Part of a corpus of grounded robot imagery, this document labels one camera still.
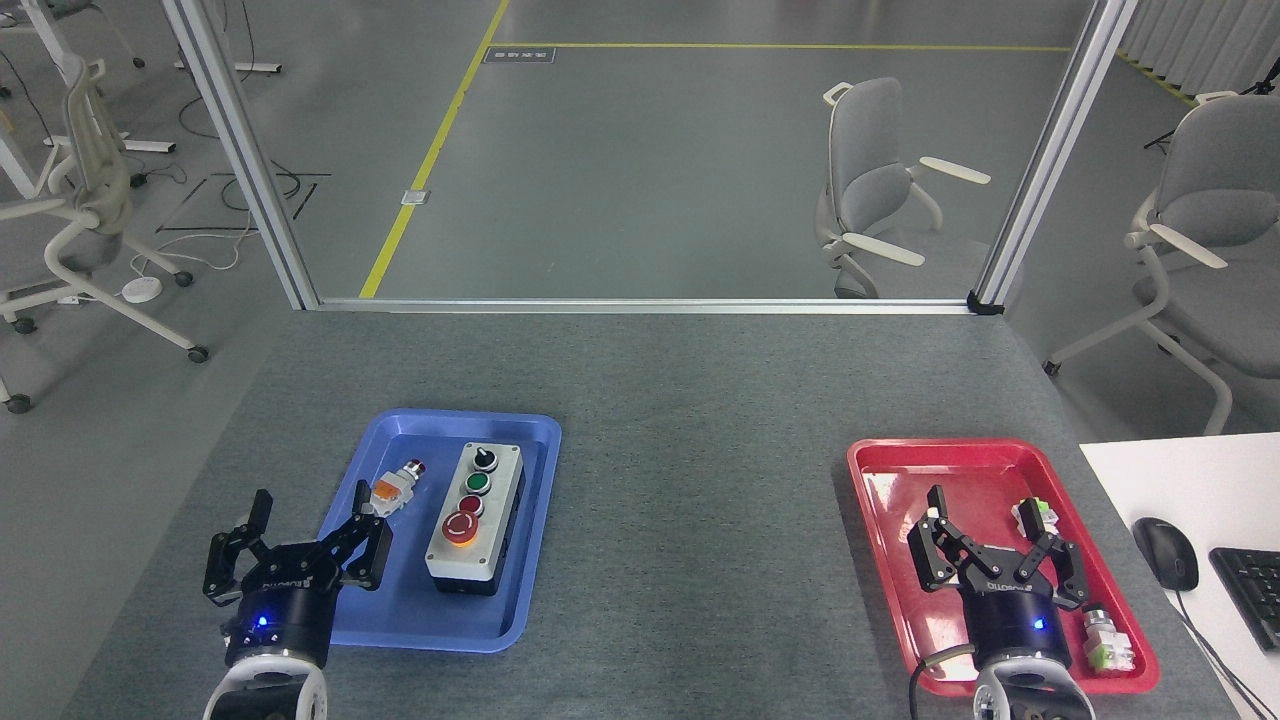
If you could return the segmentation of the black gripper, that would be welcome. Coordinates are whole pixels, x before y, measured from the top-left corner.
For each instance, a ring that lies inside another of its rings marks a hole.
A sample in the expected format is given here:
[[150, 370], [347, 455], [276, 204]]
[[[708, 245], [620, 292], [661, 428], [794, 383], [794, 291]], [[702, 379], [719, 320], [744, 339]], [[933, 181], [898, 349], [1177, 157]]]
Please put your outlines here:
[[1079, 546], [1048, 530], [1028, 536], [1030, 547], [1023, 560], [1014, 569], [1000, 562], [1006, 574], [991, 578], [984, 546], [950, 521], [943, 487], [932, 486], [925, 498], [925, 511], [908, 533], [916, 579], [932, 593], [960, 574], [957, 592], [974, 667], [980, 671], [1011, 657], [1043, 657], [1070, 667], [1057, 609], [1075, 611], [1091, 598], [1078, 568], [1083, 562]]
[[246, 550], [257, 560], [266, 557], [262, 534], [273, 509], [270, 492], [257, 489], [247, 519], [210, 539], [205, 597], [225, 607], [242, 596], [227, 633], [228, 667], [260, 655], [326, 666], [340, 585], [376, 591], [394, 539], [388, 520], [372, 511], [370, 498], [369, 483], [358, 480], [348, 519], [319, 541], [323, 561], [308, 561], [306, 569], [278, 561], [276, 571], [260, 565], [244, 575], [243, 594], [236, 579], [237, 560]]

